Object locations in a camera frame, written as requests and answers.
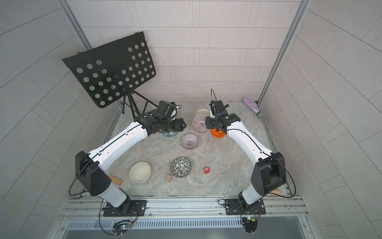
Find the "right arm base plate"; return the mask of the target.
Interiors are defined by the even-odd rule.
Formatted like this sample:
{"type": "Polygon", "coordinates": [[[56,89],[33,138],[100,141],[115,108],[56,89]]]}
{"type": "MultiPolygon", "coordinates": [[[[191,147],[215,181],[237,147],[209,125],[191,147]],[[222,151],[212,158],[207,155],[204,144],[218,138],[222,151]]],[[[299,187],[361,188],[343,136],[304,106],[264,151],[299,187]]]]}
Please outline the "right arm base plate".
{"type": "Polygon", "coordinates": [[[238,198],[234,199],[222,199],[219,200],[219,204],[224,207],[226,215],[228,216],[240,216],[243,215],[265,215],[266,209],[263,200],[257,200],[251,205],[247,205],[245,201],[240,202],[238,198]]]}

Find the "green leaf bowl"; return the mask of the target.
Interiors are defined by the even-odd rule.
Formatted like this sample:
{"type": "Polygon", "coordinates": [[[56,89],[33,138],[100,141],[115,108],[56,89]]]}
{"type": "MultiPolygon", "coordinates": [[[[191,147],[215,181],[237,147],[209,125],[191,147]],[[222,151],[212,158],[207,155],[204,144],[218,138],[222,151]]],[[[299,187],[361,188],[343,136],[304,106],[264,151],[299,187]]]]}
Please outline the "green leaf bowl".
{"type": "Polygon", "coordinates": [[[162,135],[165,136],[165,137],[173,137],[175,135],[177,135],[178,132],[177,131],[167,131],[167,132],[163,132],[162,135]]]}

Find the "cream bowl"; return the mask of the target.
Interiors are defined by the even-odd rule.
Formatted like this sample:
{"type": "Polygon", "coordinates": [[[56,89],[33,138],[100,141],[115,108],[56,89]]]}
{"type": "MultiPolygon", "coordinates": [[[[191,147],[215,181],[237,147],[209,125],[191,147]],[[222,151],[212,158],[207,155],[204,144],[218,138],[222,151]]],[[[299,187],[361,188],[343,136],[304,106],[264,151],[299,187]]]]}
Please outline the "cream bowl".
{"type": "Polygon", "coordinates": [[[151,166],[147,162],[138,162],[132,166],[129,178],[133,183],[140,184],[147,181],[151,176],[151,166]]]}
{"type": "Polygon", "coordinates": [[[205,116],[210,116],[210,110],[209,109],[199,109],[196,112],[196,115],[205,115],[205,116]]]}

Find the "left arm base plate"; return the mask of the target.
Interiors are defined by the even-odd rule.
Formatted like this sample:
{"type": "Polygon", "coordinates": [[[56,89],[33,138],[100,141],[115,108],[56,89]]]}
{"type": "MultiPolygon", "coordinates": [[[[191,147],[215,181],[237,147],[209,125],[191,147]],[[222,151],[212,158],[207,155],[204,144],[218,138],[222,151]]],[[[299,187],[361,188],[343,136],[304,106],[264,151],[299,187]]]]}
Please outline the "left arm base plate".
{"type": "Polygon", "coordinates": [[[141,217],[144,216],[147,200],[132,200],[115,208],[110,203],[101,208],[104,217],[141,217]]]}

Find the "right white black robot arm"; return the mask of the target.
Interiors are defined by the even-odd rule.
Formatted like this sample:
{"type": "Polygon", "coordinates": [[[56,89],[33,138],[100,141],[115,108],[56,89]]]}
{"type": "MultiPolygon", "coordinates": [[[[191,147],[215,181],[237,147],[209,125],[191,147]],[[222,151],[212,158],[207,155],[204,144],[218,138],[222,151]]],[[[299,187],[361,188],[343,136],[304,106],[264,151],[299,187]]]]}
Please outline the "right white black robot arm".
{"type": "Polygon", "coordinates": [[[263,146],[236,114],[220,118],[206,117],[206,128],[215,129],[231,137],[254,165],[250,186],[238,195],[242,208],[253,205],[287,182],[284,156],[280,152],[273,153],[263,146]]]}

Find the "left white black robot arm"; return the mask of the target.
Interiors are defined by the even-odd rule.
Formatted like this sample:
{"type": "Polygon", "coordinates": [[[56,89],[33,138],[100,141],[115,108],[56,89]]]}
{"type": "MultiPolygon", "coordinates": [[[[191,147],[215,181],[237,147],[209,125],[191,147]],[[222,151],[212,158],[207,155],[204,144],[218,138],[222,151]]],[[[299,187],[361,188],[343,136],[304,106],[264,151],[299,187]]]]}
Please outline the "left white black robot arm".
{"type": "Polygon", "coordinates": [[[104,145],[89,153],[75,156],[76,179],[91,196],[101,197],[114,208],[130,208],[130,197],[112,182],[106,174],[108,168],[126,151],[141,140],[159,131],[183,131],[187,127],[183,118],[166,113],[139,115],[126,129],[104,145]]]}

